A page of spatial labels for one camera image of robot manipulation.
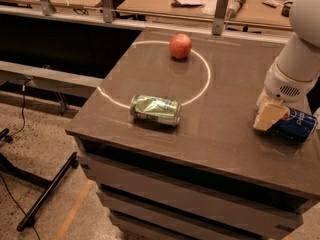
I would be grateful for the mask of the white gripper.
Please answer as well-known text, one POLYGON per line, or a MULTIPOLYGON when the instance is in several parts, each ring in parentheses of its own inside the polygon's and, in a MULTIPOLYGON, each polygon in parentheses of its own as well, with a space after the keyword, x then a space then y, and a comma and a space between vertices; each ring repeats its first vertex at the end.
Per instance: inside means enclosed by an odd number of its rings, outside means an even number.
POLYGON ((278 103, 291 103, 302 100, 314 85, 314 80, 302 81, 288 77, 274 62, 267 71, 264 88, 256 102, 256 105, 260 108, 253 128, 267 131, 279 120, 286 118, 289 115, 289 108, 278 103))

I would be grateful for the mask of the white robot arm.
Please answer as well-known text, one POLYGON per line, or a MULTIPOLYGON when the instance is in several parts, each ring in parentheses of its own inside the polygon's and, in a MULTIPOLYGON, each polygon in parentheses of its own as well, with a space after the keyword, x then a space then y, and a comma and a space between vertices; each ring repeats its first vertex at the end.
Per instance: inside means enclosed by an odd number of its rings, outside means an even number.
POLYGON ((256 130, 269 130, 288 112, 285 103, 303 100, 319 78, 320 0, 294 0, 289 21, 293 34, 267 71, 256 103, 256 130))

